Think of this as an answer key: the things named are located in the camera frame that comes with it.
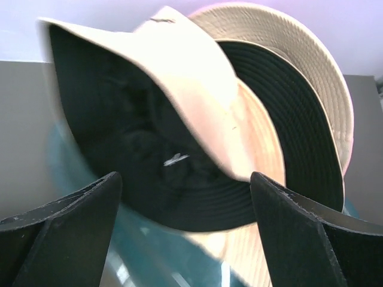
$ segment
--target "white wall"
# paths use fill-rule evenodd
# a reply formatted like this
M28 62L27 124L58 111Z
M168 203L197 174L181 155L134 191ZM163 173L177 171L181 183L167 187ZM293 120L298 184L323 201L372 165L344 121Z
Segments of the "white wall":
M184 14L224 0L1 0L0 60L41 61L35 19L52 17L131 31L163 5ZM248 0L300 20L327 46L345 74L383 75L382 0Z

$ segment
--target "hat brim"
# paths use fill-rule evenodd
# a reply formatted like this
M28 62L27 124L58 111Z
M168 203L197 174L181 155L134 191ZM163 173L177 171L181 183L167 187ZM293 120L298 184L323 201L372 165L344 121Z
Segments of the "hat brim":
M296 19L269 7L230 2L189 17L214 39L260 44L284 57L317 91L329 117L343 174L351 159L354 110L344 77L322 42Z

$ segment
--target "hat label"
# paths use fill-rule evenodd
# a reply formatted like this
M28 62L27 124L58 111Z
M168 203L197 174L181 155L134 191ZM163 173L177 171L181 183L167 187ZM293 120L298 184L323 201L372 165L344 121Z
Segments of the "hat label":
M187 154L183 155L183 156L181 156L181 154L175 154L170 160L166 160L163 163L163 166L172 166L176 162L184 160L185 158L188 158L188 157L189 157L189 155L187 155Z
M174 19L156 19L156 18L150 18L151 21L155 22L165 22L165 23L175 23Z

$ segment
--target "beige bucket hat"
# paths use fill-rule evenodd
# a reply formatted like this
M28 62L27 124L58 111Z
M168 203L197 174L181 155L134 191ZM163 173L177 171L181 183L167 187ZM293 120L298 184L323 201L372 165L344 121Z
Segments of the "beige bucket hat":
M227 2L189 17L214 39L262 45L296 67L319 95L332 127L343 174L351 159L354 110L341 70L322 42L303 24L258 4Z
M80 86L77 86L76 80L80 75L84 76L81 73L85 72L80 73L76 69L68 71L76 64L71 64L71 57L80 52L78 48L70 46L72 44L69 42L74 38L76 41L81 40L81 44L86 42L87 47L92 45L110 51L144 71L164 92L204 150L228 175L240 181L248 181L251 172L256 170L280 184L285 184L284 157L267 110L247 85L236 77L220 46L187 17L172 8L164 7L134 33L109 32L52 19L41 19L40 24L48 39L50 58L56 67L57 89L61 98L58 102L63 106L69 105L63 98L72 97L76 108L81 111L76 115L70 115L63 107L69 128L79 145L81 135L86 132L81 133L80 128L73 124L75 121L69 117L76 116L78 122L85 124L85 121L90 121L90 116L88 115L88 118L82 116L87 113L87 106L94 103L90 100L81 106L85 100L79 98L85 97L84 91L88 83L86 78L82 77ZM58 34L62 35L61 40L65 39L67 48L60 46L64 42L56 39ZM70 55L61 59L64 53ZM85 52L78 61L85 61L86 56ZM78 69L85 69L88 64L81 62ZM135 172L140 172L140 162L137 161L135 164ZM118 167L110 168L121 173L124 192L131 194L127 188L129 180L134 181L134 177L139 176L126 175ZM140 184L150 183L150 179L144 183L140 182ZM144 209L141 210L137 207L137 202L127 201L136 211L159 224L188 231L183 233L186 238L213 257L227 261L235 273L250 286L268 286L270 279L257 224L254 223L253 207L248 192L250 189L246 183L243 187L244 190L238 191L234 188L228 193L226 186L224 190L217 189L213 196L213 188L210 188L206 200L203 193L196 194L193 190L186 198L189 206L196 202L193 208L187 209L178 199L178 209L181 209L181 212L177 213L175 208L173 213L164 219L161 218L161 214L153 215L150 212L146 213ZM166 201L170 196L165 192L162 194L161 187L155 184L152 184L150 191L156 192L149 194L150 198L159 193L159 201ZM151 200L146 198L145 204L157 203L155 199L152 202L148 201ZM199 210L206 211L207 208L219 209L217 211L219 214L203 218L203 212ZM216 221L216 224L209 228L191 226L190 218L199 225L208 224L210 221Z

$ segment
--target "gray wall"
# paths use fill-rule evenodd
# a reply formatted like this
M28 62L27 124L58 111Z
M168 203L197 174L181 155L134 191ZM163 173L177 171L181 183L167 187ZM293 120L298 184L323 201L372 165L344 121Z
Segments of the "gray wall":
M57 198L45 164L46 91L41 64L0 62L0 218Z
M372 77L346 76L355 113L346 196L360 217L383 224L383 112Z

